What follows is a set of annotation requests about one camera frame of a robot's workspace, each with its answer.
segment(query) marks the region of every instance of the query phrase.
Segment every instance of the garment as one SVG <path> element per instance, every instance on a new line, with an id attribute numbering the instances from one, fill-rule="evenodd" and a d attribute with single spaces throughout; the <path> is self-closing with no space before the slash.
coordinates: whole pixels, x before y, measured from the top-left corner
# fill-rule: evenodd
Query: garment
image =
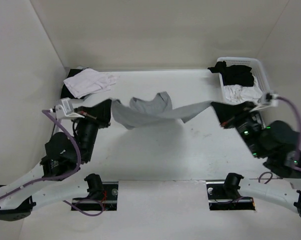
<path id="1" fill-rule="evenodd" d="M 122 105 L 121 101 L 115 99 L 111 104 L 111 113 L 116 122 L 130 130 L 167 120 L 181 119 L 186 123 L 207 109 L 211 102 L 203 101 L 172 109 L 170 96 L 167 92 L 160 92 L 152 101 L 133 97 L 130 100 L 130 107 Z"/>
<path id="2" fill-rule="evenodd" d="M 129 106 L 136 112 L 149 115 L 157 115 L 173 109 L 171 97 L 166 91 L 157 93 L 151 101 L 132 97 Z"/>
<path id="3" fill-rule="evenodd" d="M 85 68 L 73 68 L 69 70 L 67 78 L 74 77 L 76 74 L 79 74 L 81 71 L 83 71 Z M 69 91 L 69 89 L 65 86 L 65 84 L 61 88 L 60 98 L 70 98 L 75 99 L 76 97 Z"/>
<path id="4" fill-rule="evenodd" d="M 254 77 L 254 86 L 227 85 L 224 86 L 225 97 L 232 103 L 243 103 L 246 101 L 257 103 L 263 95 L 259 88 L 258 80 Z"/>
<path id="5" fill-rule="evenodd" d="M 64 80 L 65 86 L 75 98 L 82 98 L 88 94 L 101 93 L 111 89 L 117 77 L 103 72 L 86 68 L 72 77 Z"/>
<path id="6" fill-rule="evenodd" d="M 241 85 L 252 87 L 254 77 L 251 73 L 252 68 L 245 65 L 227 66 L 225 61 L 218 61 L 214 67 L 208 68 L 213 74 L 220 73 L 224 86 Z"/>

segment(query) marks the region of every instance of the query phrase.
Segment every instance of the white towel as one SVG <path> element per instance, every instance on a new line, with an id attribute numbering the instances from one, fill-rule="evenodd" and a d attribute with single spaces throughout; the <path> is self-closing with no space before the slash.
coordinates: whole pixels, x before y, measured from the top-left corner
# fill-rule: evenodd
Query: white towel
<path id="1" fill-rule="evenodd" d="M 64 84 L 75 98 L 80 99 L 88 94 L 109 91 L 116 80 L 117 77 L 111 75 L 110 72 L 103 73 L 87 68 L 65 79 Z"/>
<path id="2" fill-rule="evenodd" d="M 254 86 L 227 85 L 224 86 L 225 97 L 232 103 L 243 103 L 246 101 L 257 103 L 263 95 L 259 88 L 257 78 L 254 76 Z"/>

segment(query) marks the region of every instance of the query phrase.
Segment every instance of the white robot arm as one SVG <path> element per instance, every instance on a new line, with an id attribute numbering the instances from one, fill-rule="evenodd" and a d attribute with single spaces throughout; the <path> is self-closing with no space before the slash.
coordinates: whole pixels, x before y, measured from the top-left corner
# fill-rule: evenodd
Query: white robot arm
<path id="1" fill-rule="evenodd" d="M 69 198 L 92 198 L 104 191 L 102 180 L 96 174 L 80 182 L 49 186 L 75 174 L 81 164 L 91 160 L 98 129 L 110 125 L 111 100 L 74 109 L 70 99 L 64 98 L 43 113 L 63 132 L 55 133 L 45 144 L 46 156 L 30 172 L 9 185 L 0 185 L 0 220 L 20 220 L 48 204 Z M 73 120 L 74 136 L 59 124 L 61 119 Z"/>
<path id="2" fill-rule="evenodd" d="M 256 124 L 249 113 L 267 106 L 277 106 L 274 101 L 288 103 L 297 115 L 298 132 L 283 121 L 274 121 L 266 128 Z M 212 103 L 223 128 L 236 128 L 255 158 L 267 158 L 263 165 L 272 173 L 292 183 L 295 189 L 279 188 L 257 183 L 237 173 L 229 173 L 223 188 L 231 198 L 252 197 L 287 208 L 301 217 L 301 117 L 296 107 L 286 98 L 267 93 L 257 106 L 245 102 L 236 106 Z"/>

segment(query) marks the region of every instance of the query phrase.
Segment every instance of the plastic basket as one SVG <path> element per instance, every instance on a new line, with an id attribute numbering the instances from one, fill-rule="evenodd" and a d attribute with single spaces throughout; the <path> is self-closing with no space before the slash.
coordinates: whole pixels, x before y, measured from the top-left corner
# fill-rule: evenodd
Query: plastic basket
<path id="1" fill-rule="evenodd" d="M 258 87 L 263 93 L 269 92 L 270 85 L 269 82 L 267 81 L 266 74 L 264 71 L 264 68 L 262 66 L 262 63 L 257 60 L 256 58 L 248 58 L 248 57 L 220 57 L 217 59 L 217 62 L 226 62 L 227 67 L 231 65 L 245 65 L 248 67 L 251 67 L 251 73 L 257 78 L 258 81 Z M 219 73 L 219 81 L 220 81 L 220 86 L 221 86 L 221 93 L 222 93 L 222 98 L 225 103 L 231 104 L 231 105 L 236 105 L 238 103 L 231 102 L 226 99 L 225 97 L 225 91 L 224 91 L 224 83 L 223 83 L 223 77 Z"/>

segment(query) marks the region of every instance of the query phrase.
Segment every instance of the purple cable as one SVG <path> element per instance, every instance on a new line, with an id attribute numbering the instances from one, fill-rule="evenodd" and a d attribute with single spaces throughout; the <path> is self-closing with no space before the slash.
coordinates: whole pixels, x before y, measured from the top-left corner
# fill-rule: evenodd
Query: purple cable
<path id="1" fill-rule="evenodd" d="M 273 173 L 271 171 L 266 171 L 266 172 L 263 172 L 259 178 L 258 178 L 258 182 L 261 183 L 261 180 L 262 180 L 262 177 L 265 175 L 265 174 L 270 174 L 270 177 L 269 179 L 264 183 L 264 184 L 268 184 L 274 177 Z"/>
<path id="2" fill-rule="evenodd" d="M 34 184 L 34 183 L 37 183 L 37 182 L 41 182 L 41 181 L 54 181 L 54 180 L 60 180 L 60 179 L 65 179 L 65 178 L 68 178 L 69 176 L 75 174 L 79 169 L 80 169 L 80 166 L 81 166 L 81 163 L 82 163 L 82 156 L 81 156 L 81 151 L 80 151 L 80 148 L 79 146 L 77 145 L 75 139 L 73 138 L 73 136 L 66 130 L 66 128 L 64 128 L 51 114 L 49 110 L 42 110 L 41 111 L 43 114 L 45 114 L 53 123 L 55 123 L 65 134 L 66 136 L 69 138 L 70 142 L 73 144 L 74 148 L 75 148 L 75 151 L 76 151 L 76 154 L 77 154 L 77 165 L 75 167 L 75 169 L 73 171 L 70 171 L 68 173 L 65 173 L 63 175 L 60 175 L 60 176 L 52 176 L 52 177 L 42 177 L 42 178 L 38 178 L 38 179 L 34 179 L 34 180 L 31 180 L 27 183 L 25 183 L 24 185 L 22 185 L 23 188 L 27 187 L 28 185 L 31 185 L 31 184 Z M 0 200 L 6 198 L 7 196 L 9 195 L 12 195 L 16 192 L 18 192 L 19 190 L 21 190 L 21 187 L 18 187 L 6 194 L 4 194 L 3 196 L 0 196 Z"/>
<path id="3" fill-rule="evenodd" d="M 223 202 L 223 204 L 231 204 L 231 203 L 238 203 L 241 199 L 245 198 L 244 196 L 240 196 L 239 198 L 235 199 L 235 200 L 230 200 L 227 202 Z"/>
<path id="4" fill-rule="evenodd" d="M 282 96 L 278 96 L 277 99 L 287 103 L 295 114 L 299 135 L 298 135 L 298 139 L 297 139 L 296 155 L 294 157 L 294 160 L 298 161 L 300 159 L 300 155 L 301 155 L 301 115 L 300 115 L 297 107 L 295 106 L 295 104 L 292 103 L 289 99 L 282 97 Z M 301 172 L 301 168 L 298 166 L 294 165 L 292 168 L 296 171 Z"/>
<path id="5" fill-rule="evenodd" d="M 97 213 L 97 214 L 90 214 L 90 213 L 84 212 L 83 210 L 79 209 L 76 206 L 77 204 L 79 204 L 81 202 L 84 202 L 86 200 L 90 200 L 90 201 L 94 201 L 94 202 L 98 203 L 101 206 L 101 211 L 99 213 Z M 86 215 L 88 217 L 97 217 L 97 216 L 101 215 L 105 211 L 103 204 L 100 201 L 94 200 L 94 199 L 87 199 L 87 198 L 85 198 L 85 199 L 82 199 L 82 200 L 78 201 L 75 204 L 71 204 L 69 201 L 66 201 L 66 200 L 64 200 L 63 202 L 66 203 L 66 204 L 68 204 L 68 205 L 70 205 L 73 209 L 75 209 L 76 211 L 79 211 L 81 214 L 84 214 L 84 215 Z"/>

